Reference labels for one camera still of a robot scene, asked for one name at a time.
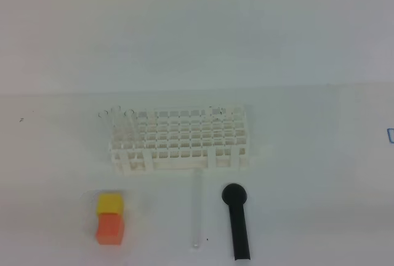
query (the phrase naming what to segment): black rubber bulb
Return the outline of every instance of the black rubber bulb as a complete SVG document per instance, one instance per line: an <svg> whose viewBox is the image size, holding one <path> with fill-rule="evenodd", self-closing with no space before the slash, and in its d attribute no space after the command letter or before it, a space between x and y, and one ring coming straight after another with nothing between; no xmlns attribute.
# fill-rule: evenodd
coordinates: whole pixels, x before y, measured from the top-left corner
<svg viewBox="0 0 394 266"><path fill-rule="evenodd" d="M239 184L229 184L222 192L222 199L230 212L231 234L233 235L234 259L251 259L244 214L247 200L245 189Z"/></svg>

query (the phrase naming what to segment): yellow cube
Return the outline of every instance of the yellow cube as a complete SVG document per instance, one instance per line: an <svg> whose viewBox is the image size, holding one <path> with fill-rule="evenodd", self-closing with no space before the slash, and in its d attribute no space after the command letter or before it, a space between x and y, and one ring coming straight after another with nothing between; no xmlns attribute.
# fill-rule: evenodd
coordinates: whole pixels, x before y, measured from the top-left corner
<svg viewBox="0 0 394 266"><path fill-rule="evenodd" d="M103 193L99 196L96 208L97 215L123 215L123 197L120 193Z"/></svg>

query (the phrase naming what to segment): orange block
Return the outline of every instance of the orange block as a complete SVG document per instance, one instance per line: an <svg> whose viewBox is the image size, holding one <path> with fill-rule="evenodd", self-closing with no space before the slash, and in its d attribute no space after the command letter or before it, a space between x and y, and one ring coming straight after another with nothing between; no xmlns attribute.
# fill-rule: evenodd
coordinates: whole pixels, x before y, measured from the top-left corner
<svg viewBox="0 0 394 266"><path fill-rule="evenodd" d="M98 216L96 240L99 244L121 244L124 233L124 222L118 214L100 214Z"/></svg>

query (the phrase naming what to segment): white surface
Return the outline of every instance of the white surface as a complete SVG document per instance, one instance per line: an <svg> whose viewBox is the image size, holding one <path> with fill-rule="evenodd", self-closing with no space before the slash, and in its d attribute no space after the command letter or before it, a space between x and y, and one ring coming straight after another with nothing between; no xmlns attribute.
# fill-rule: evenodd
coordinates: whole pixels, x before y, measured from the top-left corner
<svg viewBox="0 0 394 266"><path fill-rule="evenodd" d="M393 84L1 98L4 265L244 265L232 260L229 182L244 185L248 265L391 265ZM246 104L251 166L204 178L201 247L190 250L187 174L116 177L97 111L116 104ZM120 249L94 241L94 195L125 189Z"/></svg>
<svg viewBox="0 0 394 266"><path fill-rule="evenodd" d="M111 160L121 175L249 166L249 131L242 105L136 109L127 104L101 111L98 117L106 122L105 130L112 121Z"/></svg>
<svg viewBox="0 0 394 266"><path fill-rule="evenodd" d="M392 0L0 0L0 94L394 81Z"/></svg>

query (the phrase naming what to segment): test tube rack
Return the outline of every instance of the test tube rack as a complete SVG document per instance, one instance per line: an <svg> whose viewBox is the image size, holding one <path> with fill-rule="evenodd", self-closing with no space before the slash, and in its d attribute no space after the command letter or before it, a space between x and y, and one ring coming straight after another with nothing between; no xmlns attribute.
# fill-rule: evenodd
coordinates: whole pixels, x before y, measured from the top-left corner
<svg viewBox="0 0 394 266"><path fill-rule="evenodd" d="M248 167L243 106L127 111L114 107L106 114L111 160L118 174Z"/></svg>

